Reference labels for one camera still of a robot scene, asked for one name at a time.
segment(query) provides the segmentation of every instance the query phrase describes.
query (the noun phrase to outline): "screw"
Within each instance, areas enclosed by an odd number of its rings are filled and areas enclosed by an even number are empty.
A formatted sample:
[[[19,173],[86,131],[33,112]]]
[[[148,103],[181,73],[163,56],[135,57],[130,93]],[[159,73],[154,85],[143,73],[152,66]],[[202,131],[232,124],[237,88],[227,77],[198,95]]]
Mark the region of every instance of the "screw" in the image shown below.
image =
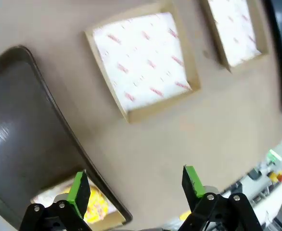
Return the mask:
[[[240,198],[238,195],[236,195],[236,196],[233,197],[233,199],[234,199],[235,201],[239,201],[241,198]]]
[[[212,194],[210,194],[210,195],[207,196],[207,199],[212,201],[214,199],[214,196]]]

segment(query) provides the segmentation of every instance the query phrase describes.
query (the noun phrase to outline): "yellow object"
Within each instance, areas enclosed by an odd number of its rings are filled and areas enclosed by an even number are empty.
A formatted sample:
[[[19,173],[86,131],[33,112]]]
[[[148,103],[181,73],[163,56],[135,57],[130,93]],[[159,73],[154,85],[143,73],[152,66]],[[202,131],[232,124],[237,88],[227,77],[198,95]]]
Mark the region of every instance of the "yellow object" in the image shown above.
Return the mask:
[[[66,188],[62,193],[69,193],[69,190],[70,187]],[[102,220],[108,214],[108,202],[102,193],[94,186],[90,186],[90,190],[88,208],[83,218],[88,224]]]
[[[186,218],[190,215],[191,211],[187,211],[185,213],[183,213],[182,215],[180,215],[179,219],[180,220],[186,220]]]
[[[277,178],[277,174],[272,172],[270,175],[269,175],[269,179],[273,182],[273,183],[277,183],[279,182],[278,178]]]

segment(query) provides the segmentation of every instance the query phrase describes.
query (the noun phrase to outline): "green gripper pad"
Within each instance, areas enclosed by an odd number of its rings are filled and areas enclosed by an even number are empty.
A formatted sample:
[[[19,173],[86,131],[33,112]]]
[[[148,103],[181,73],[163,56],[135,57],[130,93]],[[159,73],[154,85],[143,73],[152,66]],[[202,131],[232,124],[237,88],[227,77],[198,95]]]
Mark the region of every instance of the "green gripper pad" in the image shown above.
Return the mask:
[[[193,211],[196,203],[205,194],[205,188],[202,185],[193,166],[184,166],[182,186],[190,207]]]
[[[77,214],[83,219],[90,199],[90,185],[85,171],[76,174],[69,191],[67,201],[73,205]]]

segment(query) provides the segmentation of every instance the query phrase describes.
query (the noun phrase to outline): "cardboard tray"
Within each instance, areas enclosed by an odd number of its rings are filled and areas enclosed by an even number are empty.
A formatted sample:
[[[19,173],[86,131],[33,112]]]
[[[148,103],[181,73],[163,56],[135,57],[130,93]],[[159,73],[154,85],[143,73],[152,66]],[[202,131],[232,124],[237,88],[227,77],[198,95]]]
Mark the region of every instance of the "cardboard tray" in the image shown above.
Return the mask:
[[[134,17],[139,17],[139,16],[144,16],[144,15],[149,15],[149,14],[155,14],[155,13],[164,13],[164,12],[170,12],[174,18],[177,30],[178,30],[178,37],[181,43],[181,50],[182,50],[182,54],[183,54],[183,59],[184,59],[184,66],[185,66],[185,72],[186,72],[186,77],[187,77],[187,81],[190,85],[190,87],[192,88],[191,91],[180,94],[178,96],[142,107],[142,108],[138,108],[132,111],[129,111],[128,113],[126,113],[124,111],[124,109],[122,108],[116,94],[115,91],[112,87],[112,84],[109,80],[109,77],[107,75],[107,72],[104,68],[103,62],[101,60],[99,51],[97,49],[97,46],[95,44],[94,38],[93,38],[93,30],[106,25],[106,24],[110,24],[116,21],[121,21],[121,20],[125,20],[125,19],[130,19],[130,18],[134,18]],[[200,86],[200,81],[199,81],[199,77],[197,74],[197,69],[195,66],[195,62],[194,62],[194,56],[192,54],[192,50],[191,50],[191,46],[190,43],[188,41],[188,38],[186,36],[185,33],[185,29],[184,26],[182,24],[182,21],[180,19],[179,13],[177,11],[177,9],[175,8],[174,4],[172,3],[172,1],[170,0],[159,0],[155,3],[151,3],[151,4],[146,4],[146,5],[142,5],[140,7],[134,8],[134,9],[130,9],[126,12],[120,13],[116,16],[113,16],[103,22],[98,23],[97,25],[95,25],[94,27],[88,28],[85,31],[86,37],[90,43],[90,47],[92,49],[92,52],[94,54],[94,57],[96,59],[96,62],[103,74],[103,77],[109,87],[109,90],[112,94],[112,96],[115,99],[116,104],[118,105],[121,113],[123,114],[124,118],[129,122],[129,123],[133,123],[133,122],[137,122],[140,121],[150,115],[153,115],[155,113],[158,113],[162,110],[164,110],[165,108],[175,104],[177,101],[195,93],[197,90],[199,90],[201,88]]]
[[[261,54],[258,56],[255,56],[254,58],[250,60],[244,61],[241,64],[238,64],[236,66],[230,66],[228,59],[227,59],[227,55],[224,51],[224,48],[223,48],[223,45],[220,39],[218,29],[216,27],[214,16],[210,9],[209,1],[211,0],[201,0],[201,3],[203,6],[204,13],[207,17],[209,27],[211,29],[212,36],[214,37],[214,43],[218,50],[220,62],[223,66],[225,66],[230,72],[239,71],[239,70],[246,68],[250,63],[253,63],[256,60],[268,54],[266,36],[265,36],[264,28],[262,25],[262,20],[260,18],[258,5],[255,0],[246,0],[251,22],[252,22],[253,31],[256,36],[256,48],[261,52]]]

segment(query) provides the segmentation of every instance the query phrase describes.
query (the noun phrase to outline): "beige table surface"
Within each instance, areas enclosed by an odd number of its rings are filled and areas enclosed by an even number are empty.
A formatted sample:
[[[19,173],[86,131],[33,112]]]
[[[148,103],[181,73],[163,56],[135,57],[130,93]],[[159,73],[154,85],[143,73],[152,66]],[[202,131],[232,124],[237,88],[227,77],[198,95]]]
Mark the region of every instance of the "beige table surface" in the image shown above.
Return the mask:
[[[129,229],[155,227],[188,209],[182,166],[222,190],[282,139],[282,106],[270,54],[230,74],[217,63],[197,0],[177,0],[202,90],[138,124],[122,117],[83,30],[149,0],[0,0],[0,53],[23,44],[34,54],[69,125],[134,216]]]

